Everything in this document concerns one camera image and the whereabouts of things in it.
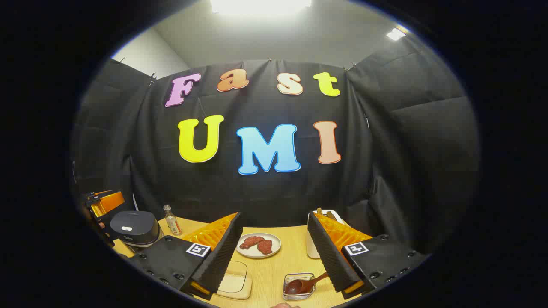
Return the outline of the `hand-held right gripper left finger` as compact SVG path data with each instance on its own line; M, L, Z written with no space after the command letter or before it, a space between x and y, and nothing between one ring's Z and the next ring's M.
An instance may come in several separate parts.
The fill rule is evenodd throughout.
M217 293L243 232L236 212L180 239L164 236L129 263L178 292L210 300Z

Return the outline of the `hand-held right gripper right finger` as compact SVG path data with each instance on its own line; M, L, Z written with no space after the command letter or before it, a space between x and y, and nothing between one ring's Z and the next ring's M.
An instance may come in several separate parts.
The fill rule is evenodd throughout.
M388 234L372 237L317 212L309 212L307 229L335 292L345 299L384 288L430 257Z

